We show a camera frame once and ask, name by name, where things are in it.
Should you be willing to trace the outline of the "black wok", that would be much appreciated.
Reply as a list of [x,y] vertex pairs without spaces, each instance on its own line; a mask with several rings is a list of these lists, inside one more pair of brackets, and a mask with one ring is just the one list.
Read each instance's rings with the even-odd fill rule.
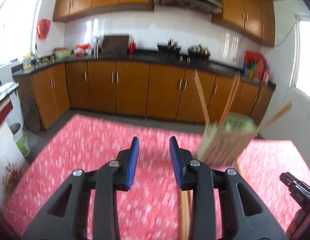
[[178,42],[175,42],[174,39],[169,39],[166,44],[158,43],[158,51],[164,54],[174,54],[178,55],[181,47],[178,45]]

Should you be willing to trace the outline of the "red bag with bottles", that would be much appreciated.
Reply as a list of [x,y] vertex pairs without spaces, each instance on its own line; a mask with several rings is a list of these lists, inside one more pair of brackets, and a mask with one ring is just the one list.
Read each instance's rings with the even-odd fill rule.
[[243,76],[264,86],[268,85],[270,70],[263,54],[250,50],[245,51]]

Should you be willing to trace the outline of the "upper wooden cabinets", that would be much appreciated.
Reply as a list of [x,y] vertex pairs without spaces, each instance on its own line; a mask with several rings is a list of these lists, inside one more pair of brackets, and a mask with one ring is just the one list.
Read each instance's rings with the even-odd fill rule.
[[148,10],[155,5],[181,7],[212,15],[213,23],[239,31],[258,43],[275,45],[272,0],[56,0],[54,22],[101,12]]

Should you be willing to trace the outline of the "red plastic bag on wall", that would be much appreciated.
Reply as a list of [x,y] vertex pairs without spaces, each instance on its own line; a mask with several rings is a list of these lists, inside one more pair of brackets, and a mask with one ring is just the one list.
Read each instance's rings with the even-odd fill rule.
[[48,19],[41,19],[37,23],[37,37],[39,40],[46,40],[50,31],[51,21]]

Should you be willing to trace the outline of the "red bottle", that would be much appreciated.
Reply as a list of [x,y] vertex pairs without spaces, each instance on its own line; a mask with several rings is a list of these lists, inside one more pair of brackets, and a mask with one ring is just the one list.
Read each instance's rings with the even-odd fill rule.
[[132,38],[130,42],[130,46],[129,46],[130,54],[134,54],[135,50],[136,50],[136,43],[135,43],[135,39]]

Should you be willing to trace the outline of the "dark cutting board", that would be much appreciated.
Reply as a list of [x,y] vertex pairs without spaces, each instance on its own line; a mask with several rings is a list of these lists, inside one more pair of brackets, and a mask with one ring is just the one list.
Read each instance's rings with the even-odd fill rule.
[[126,54],[129,35],[106,35],[103,37],[101,54]]

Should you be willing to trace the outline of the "wooden cabinets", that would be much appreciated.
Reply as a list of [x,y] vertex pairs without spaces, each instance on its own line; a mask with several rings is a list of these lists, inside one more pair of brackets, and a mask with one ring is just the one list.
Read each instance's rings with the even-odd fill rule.
[[[194,74],[205,98],[201,105]],[[68,109],[188,123],[220,121],[235,71],[135,60],[79,60],[13,74],[26,127],[49,128]]]
[[101,12],[148,10],[155,5],[181,7],[212,15],[213,23],[239,31],[258,43],[275,45],[272,0],[56,0],[54,22]]

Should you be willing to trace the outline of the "bamboo chopstick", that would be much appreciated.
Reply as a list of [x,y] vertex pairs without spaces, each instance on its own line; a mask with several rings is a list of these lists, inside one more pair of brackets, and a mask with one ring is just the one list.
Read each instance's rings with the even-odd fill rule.
[[233,84],[229,93],[229,97],[227,100],[227,103],[225,105],[225,108],[223,110],[222,116],[220,118],[220,121],[218,122],[218,129],[222,129],[224,121],[230,111],[230,108],[232,106],[232,103],[234,101],[235,95],[237,93],[238,87],[239,87],[239,83],[240,83],[240,72],[236,72],[234,79],[233,79]]
[[195,81],[199,100],[201,102],[201,106],[202,106],[202,110],[203,110],[203,115],[204,115],[204,120],[205,120],[205,130],[207,132],[209,132],[210,131],[210,119],[209,119],[207,104],[206,104],[205,97],[204,97],[204,92],[202,89],[201,81],[199,79],[199,75],[198,75],[197,70],[195,71],[194,81]]
[[188,192],[180,191],[180,239],[187,240],[189,234]]
[[290,100],[276,114],[274,114],[271,118],[269,118],[266,121],[261,122],[260,125],[258,126],[257,130],[261,131],[261,130],[267,128],[268,126],[270,126],[271,124],[273,124],[277,120],[279,120],[283,115],[285,115],[286,113],[289,113],[291,111],[291,109],[292,109],[292,101]]

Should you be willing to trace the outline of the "white bucket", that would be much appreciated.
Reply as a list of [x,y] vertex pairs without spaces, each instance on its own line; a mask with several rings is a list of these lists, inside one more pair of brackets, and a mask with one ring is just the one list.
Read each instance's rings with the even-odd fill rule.
[[13,139],[24,157],[30,153],[30,145],[27,140],[27,135],[24,133],[22,126],[19,123],[12,124],[9,129],[13,133]]

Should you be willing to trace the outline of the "lower wooden cabinets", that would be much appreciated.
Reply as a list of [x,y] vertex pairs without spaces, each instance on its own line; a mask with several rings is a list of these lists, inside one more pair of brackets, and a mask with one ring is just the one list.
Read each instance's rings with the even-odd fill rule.
[[[194,74],[205,98],[201,105]],[[68,109],[188,123],[220,121],[235,71],[135,60],[79,60],[13,74],[26,127],[49,128]]]

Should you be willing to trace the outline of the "green bowl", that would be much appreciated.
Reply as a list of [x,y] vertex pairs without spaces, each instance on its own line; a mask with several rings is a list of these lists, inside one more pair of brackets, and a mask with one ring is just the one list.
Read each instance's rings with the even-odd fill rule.
[[65,59],[70,57],[72,54],[72,49],[70,48],[55,48],[54,55],[56,59]]

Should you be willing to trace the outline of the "beige perforated utensil holder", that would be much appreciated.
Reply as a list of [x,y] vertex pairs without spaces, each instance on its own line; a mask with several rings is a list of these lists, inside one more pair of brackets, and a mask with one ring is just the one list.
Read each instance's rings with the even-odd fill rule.
[[257,134],[249,116],[230,112],[221,127],[217,122],[205,127],[196,157],[209,167],[233,165]]

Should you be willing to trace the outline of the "red floral tablecloth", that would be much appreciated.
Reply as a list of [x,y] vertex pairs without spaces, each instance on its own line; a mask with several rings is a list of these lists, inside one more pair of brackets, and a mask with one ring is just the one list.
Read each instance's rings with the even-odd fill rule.
[[[22,176],[8,202],[5,219],[22,235],[31,220],[75,169],[92,171],[128,148],[134,137],[140,144],[134,183],[117,194],[122,239],[179,239],[179,189],[169,140],[196,152],[201,136],[146,128],[75,115],[50,140]],[[310,170],[290,141],[252,140],[237,161],[242,177],[256,191],[283,229],[299,205],[280,181],[290,172],[310,185]]]

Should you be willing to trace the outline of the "black lidded pot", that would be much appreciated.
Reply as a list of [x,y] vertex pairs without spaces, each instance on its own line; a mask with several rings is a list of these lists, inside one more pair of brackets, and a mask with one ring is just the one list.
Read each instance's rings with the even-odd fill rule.
[[197,56],[197,57],[203,57],[203,58],[209,58],[210,57],[210,51],[207,47],[202,46],[202,44],[198,44],[197,46],[190,46],[188,48],[188,54],[190,56]]

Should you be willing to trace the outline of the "red snack package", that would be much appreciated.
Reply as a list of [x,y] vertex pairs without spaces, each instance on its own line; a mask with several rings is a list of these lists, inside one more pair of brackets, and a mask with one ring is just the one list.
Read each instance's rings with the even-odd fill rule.
[[92,46],[90,44],[79,44],[75,46],[74,54],[77,57],[91,55],[92,54]]

